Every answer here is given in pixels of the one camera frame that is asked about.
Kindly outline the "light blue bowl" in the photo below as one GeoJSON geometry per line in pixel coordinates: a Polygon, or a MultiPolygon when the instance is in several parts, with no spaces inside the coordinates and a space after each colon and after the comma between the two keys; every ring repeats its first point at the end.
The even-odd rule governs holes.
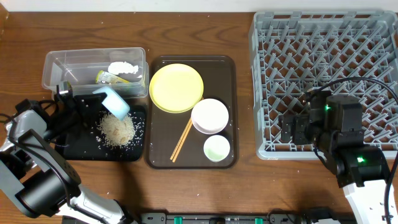
{"type": "Polygon", "coordinates": [[[109,86],[101,87],[92,94],[105,93],[106,97],[102,101],[103,106],[112,113],[118,120],[122,121],[130,111],[130,106],[109,86]]]}

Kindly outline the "rice leftovers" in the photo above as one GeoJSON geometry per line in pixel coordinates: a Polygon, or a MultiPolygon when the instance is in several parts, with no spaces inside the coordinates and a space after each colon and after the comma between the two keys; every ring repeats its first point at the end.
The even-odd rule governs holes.
{"type": "Polygon", "coordinates": [[[117,119],[110,112],[102,111],[93,129],[98,149],[133,152],[143,147],[145,115],[129,112],[123,120],[117,119]]]}

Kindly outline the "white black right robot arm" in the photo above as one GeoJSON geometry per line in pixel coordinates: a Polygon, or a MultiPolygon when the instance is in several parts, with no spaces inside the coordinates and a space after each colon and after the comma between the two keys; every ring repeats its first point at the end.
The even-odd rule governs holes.
{"type": "Polygon", "coordinates": [[[359,99],[313,90],[302,114],[279,117],[282,142],[311,144],[337,179],[357,223],[397,223],[392,171],[376,146],[364,143],[359,99]]]}

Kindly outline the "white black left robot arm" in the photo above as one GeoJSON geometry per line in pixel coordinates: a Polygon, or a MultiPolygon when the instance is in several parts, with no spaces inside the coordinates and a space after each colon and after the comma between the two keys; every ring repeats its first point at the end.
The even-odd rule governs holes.
{"type": "Polygon", "coordinates": [[[2,114],[7,131],[1,146],[1,191],[27,217],[60,215],[73,223],[141,223],[117,200],[85,188],[80,176],[50,141],[80,121],[89,121],[109,97],[105,93],[60,96],[54,100],[24,99],[16,114],[2,114]]]}

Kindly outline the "white green cup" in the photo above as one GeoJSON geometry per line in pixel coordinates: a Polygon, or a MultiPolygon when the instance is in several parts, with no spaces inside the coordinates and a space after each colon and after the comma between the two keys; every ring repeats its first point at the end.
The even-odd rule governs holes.
{"type": "Polygon", "coordinates": [[[225,159],[230,149],[229,141],[221,135],[210,136],[203,145],[205,156],[212,162],[220,162],[225,159]]]}

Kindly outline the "yellow green wrapper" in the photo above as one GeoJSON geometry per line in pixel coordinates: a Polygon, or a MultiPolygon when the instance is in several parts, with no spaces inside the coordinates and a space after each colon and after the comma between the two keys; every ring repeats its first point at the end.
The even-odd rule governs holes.
{"type": "Polygon", "coordinates": [[[118,77],[117,75],[114,75],[109,72],[105,72],[103,70],[100,70],[95,78],[95,82],[97,84],[125,84],[129,83],[129,81],[118,77]]]}

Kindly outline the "white tissue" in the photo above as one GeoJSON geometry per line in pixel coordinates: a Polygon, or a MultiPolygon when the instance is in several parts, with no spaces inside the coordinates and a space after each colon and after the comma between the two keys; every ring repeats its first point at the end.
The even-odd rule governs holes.
{"type": "Polygon", "coordinates": [[[108,67],[108,72],[114,75],[120,74],[128,74],[133,73],[136,74],[139,70],[138,65],[132,65],[128,62],[112,62],[108,67]]]}

